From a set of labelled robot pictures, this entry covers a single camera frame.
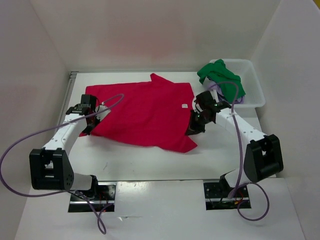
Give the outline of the red t shirt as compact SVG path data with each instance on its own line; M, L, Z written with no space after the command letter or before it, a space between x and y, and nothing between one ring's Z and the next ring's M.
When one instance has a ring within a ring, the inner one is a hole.
M174 83L155 73L150 81L91 85L111 112L91 132L124 144L187 153L197 144L186 135L194 93L188 82Z

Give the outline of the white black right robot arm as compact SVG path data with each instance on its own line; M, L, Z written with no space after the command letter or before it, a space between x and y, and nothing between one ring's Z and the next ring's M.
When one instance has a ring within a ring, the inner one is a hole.
M230 134L235 134L240 147L239 168L223 174L219 191L225 197L234 196L237 188L248 183L258 183L284 169L279 138L254 128L224 101L216 101L210 91L198 94L190 112L186 135L205 132L205 126L215 123Z

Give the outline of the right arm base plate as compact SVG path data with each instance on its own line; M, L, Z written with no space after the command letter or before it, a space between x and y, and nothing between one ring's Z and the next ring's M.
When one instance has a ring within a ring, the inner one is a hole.
M228 198L228 192L223 193L217 180L203 182L205 206L207 211L251 209L249 192L246 187L237 190L233 198Z

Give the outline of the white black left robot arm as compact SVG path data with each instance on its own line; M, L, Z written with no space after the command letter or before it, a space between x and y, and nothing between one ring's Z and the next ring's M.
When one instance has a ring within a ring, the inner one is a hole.
M52 139L29 154L32 187L35 190L79 191L88 200L96 199L100 193L97 177L74 172L69 154L77 138L81 134L90 135L110 112L90 94L83 94L80 103L69 107Z

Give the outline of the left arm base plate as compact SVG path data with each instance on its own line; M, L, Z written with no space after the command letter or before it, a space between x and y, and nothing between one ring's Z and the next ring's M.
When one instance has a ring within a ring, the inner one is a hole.
M114 212L117 183L112 181L99 181L95 196L88 196L89 202L95 211ZM72 195L68 206L69 213L89 213L92 209L82 196Z

